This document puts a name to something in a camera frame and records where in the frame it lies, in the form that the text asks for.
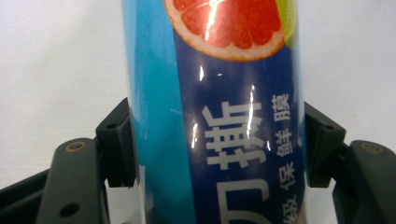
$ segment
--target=blue label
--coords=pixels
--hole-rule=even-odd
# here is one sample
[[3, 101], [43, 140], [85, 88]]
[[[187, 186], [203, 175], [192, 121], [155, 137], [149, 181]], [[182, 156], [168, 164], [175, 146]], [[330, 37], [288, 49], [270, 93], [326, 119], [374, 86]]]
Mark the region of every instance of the blue label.
[[293, 52], [229, 62], [176, 32], [175, 47], [197, 223], [294, 223], [304, 165]]

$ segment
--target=grapefruit slice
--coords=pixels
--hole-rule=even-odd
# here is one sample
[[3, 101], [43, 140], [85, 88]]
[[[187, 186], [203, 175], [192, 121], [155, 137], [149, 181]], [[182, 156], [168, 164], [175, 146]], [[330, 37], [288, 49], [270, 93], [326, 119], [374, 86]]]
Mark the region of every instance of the grapefruit slice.
[[229, 61], [267, 58], [285, 44], [276, 0], [163, 0], [193, 48]]

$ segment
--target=white background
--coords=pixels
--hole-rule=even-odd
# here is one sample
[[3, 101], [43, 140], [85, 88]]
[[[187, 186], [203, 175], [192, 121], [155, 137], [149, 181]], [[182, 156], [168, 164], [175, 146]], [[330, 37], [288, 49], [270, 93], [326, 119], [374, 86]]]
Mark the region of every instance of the white background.
[[[299, 2], [304, 99], [396, 149], [396, 2]], [[0, 2], [0, 189], [50, 167], [61, 143], [94, 138], [127, 96], [121, 4]], [[311, 223], [336, 223], [331, 189], [308, 192]], [[136, 220], [135, 189], [111, 189], [112, 223]]]

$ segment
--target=bottle label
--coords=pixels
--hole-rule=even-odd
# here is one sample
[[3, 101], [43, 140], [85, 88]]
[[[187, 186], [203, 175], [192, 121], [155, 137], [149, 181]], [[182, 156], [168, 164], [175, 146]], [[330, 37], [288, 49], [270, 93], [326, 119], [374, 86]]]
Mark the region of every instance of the bottle label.
[[301, 221], [293, 4], [124, 4], [147, 223]]

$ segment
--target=screw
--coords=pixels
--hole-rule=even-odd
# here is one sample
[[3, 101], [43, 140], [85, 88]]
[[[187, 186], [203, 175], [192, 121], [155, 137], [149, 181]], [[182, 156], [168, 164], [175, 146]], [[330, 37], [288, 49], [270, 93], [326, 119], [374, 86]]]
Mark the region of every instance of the screw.
[[372, 143], [362, 143], [361, 147], [364, 148], [367, 152], [372, 154], [381, 154], [384, 153], [385, 151], [384, 148]]
[[67, 152], [77, 152], [77, 151], [82, 150], [85, 146], [87, 146], [87, 144], [85, 142], [77, 141], [77, 142], [73, 142], [73, 143], [70, 143], [69, 145], [67, 145], [65, 150]]

